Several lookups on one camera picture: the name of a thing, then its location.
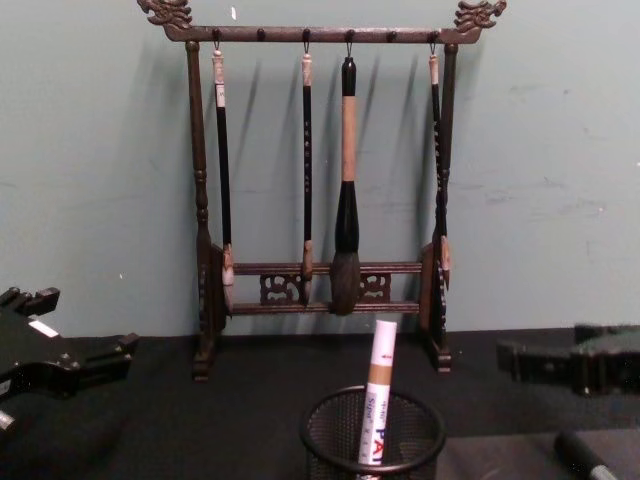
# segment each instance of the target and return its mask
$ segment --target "brush handle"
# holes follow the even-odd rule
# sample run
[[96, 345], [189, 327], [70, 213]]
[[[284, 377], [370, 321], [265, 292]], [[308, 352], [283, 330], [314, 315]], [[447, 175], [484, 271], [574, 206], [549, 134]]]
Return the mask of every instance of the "brush handle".
[[438, 193], [436, 197], [436, 227], [439, 235], [447, 235], [446, 220], [446, 172], [444, 172], [442, 164], [442, 148], [441, 148], [441, 122], [440, 122], [440, 85], [438, 72], [438, 57], [431, 55], [429, 58], [429, 70], [431, 72], [431, 98], [433, 105], [433, 135], [435, 143], [436, 155], [436, 172], [438, 181]]
[[336, 219], [336, 251], [357, 253], [360, 243], [356, 205], [356, 64], [342, 64], [342, 184]]
[[342, 64], [342, 181], [356, 178], [356, 64], [346, 57]]
[[311, 241], [311, 55], [302, 57], [302, 117], [304, 122], [304, 250], [302, 255], [302, 277], [311, 281], [313, 276], [313, 245]]
[[311, 240], [311, 55], [302, 57], [302, 114], [304, 121], [304, 239]]
[[220, 157], [220, 192], [222, 203], [222, 243], [231, 244], [231, 200], [229, 192], [229, 152], [227, 147], [227, 113], [224, 93], [224, 57], [220, 50], [213, 52], [213, 71], [216, 88], [216, 120], [218, 124], [218, 154]]

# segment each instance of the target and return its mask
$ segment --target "hook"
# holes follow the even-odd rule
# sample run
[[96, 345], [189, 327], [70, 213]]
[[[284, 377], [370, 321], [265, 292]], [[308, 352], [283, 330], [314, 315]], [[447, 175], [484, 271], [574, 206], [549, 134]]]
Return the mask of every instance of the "hook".
[[213, 29], [213, 48], [220, 50], [220, 29]]
[[304, 45], [304, 53], [309, 53], [309, 38], [311, 37], [311, 30], [305, 28], [302, 32], [302, 44]]
[[432, 32], [429, 32], [427, 34], [427, 42], [429, 42], [430, 46], [431, 46], [431, 54], [433, 55], [433, 53], [436, 50], [436, 40], [438, 39], [438, 37], [440, 36], [440, 30], [434, 30]]
[[351, 46], [353, 45], [353, 36], [356, 34], [355, 30], [350, 29], [345, 35], [347, 41], [347, 56], [351, 57]]

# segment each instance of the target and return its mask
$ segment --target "mesh pencil holder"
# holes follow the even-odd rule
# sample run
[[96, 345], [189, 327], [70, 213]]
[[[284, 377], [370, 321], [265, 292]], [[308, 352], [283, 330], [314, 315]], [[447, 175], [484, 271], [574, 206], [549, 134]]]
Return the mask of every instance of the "mesh pencil holder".
[[358, 463], [366, 388], [329, 394], [303, 415], [300, 437], [307, 450], [308, 480], [433, 480], [445, 443], [440, 414], [411, 396], [391, 391], [381, 465]]

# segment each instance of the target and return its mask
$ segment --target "dragon head carving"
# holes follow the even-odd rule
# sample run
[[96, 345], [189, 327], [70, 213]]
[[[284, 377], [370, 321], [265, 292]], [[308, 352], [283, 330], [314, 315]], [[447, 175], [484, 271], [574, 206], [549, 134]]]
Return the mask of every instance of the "dragon head carving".
[[491, 28], [496, 24], [494, 20], [491, 20], [491, 16], [499, 17], [505, 8], [507, 8], [505, 0], [499, 0], [495, 5], [486, 0], [475, 5], [461, 1], [458, 4], [457, 18], [454, 21], [456, 30], [460, 33], [466, 33], [474, 28]]
[[189, 0], [138, 0], [138, 5], [144, 13], [153, 12], [147, 19], [154, 25], [172, 25], [181, 30], [190, 27], [191, 8], [187, 6]]

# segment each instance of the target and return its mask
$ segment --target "wall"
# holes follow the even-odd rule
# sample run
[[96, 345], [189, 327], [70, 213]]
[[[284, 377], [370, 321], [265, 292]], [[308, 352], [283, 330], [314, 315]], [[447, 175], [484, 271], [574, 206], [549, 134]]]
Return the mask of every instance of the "wall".
[[[449, 26], [456, 5], [205, 2], [195, 24]], [[230, 7], [237, 19], [233, 20]], [[458, 61], [449, 330], [637, 321], [637, 2], [509, 2]], [[212, 235], [212, 46], [201, 51]], [[223, 45], [236, 260], [298, 261], [300, 45]], [[333, 255], [340, 45], [312, 45], [316, 260]], [[433, 228], [425, 47], [356, 45], [360, 258], [411, 260]], [[68, 336], [196, 329], [185, 52], [134, 0], [4, 1], [0, 289], [62, 290]], [[257, 282], [240, 281], [238, 300]], [[316, 295], [328, 286], [316, 283]], [[395, 297], [415, 293], [400, 279]], [[227, 332], [370, 331], [372, 317], [234, 318]], [[406, 319], [404, 328], [411, 328]]]

